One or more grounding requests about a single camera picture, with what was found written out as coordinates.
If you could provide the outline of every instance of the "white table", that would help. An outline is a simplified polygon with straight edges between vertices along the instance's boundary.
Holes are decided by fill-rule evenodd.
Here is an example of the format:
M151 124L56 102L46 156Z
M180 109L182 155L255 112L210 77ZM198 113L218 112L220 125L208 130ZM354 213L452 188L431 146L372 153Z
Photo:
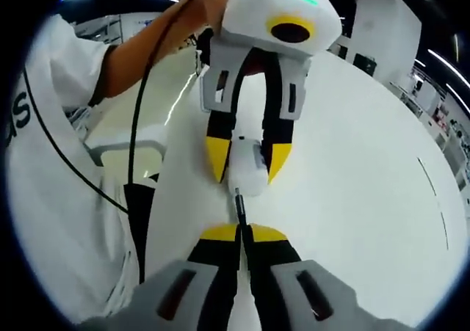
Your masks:
M417 325L466 259L466 221L449 165L400 100L342 59L314 57L306 87L292 152L266 192L245 200L247 219L284 232L303 259L352 286L370 313ZM207 227L233 220L207 162L199 90L197 81L170 121L147 274L186 258ZM264 92L262 75L242 86L245 135L261 134ZM230 330L260 330L254 305L244 304L251 299L245 271L239 281Z

